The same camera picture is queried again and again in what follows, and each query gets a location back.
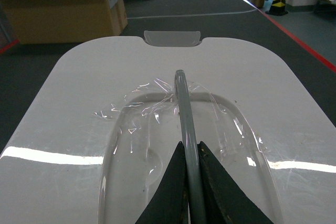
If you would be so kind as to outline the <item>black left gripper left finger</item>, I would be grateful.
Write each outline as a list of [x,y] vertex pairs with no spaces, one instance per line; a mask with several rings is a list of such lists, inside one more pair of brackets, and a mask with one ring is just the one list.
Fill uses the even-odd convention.
[[182,142],[170,159],[162,180],[136,223],[188,223],[188,189]]

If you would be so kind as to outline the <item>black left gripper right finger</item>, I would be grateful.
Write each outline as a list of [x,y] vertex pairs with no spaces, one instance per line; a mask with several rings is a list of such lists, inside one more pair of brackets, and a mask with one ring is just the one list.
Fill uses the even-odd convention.
[[204,143],[197,145],[207,223],[272,223]]

